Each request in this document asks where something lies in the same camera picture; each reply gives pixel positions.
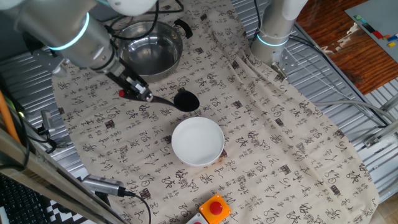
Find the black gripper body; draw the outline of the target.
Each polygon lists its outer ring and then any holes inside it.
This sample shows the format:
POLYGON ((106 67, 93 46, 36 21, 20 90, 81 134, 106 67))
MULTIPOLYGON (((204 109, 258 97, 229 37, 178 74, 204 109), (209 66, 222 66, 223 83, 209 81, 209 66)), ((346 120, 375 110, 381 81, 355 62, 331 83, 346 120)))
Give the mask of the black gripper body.
POLYGON ((108 77, 121 89, 119 96, 138 96, 143 91, 137 91, 134 87, 135 80, 144 80, 132 68, 121 62, 115 62, 109 69, 108 77))

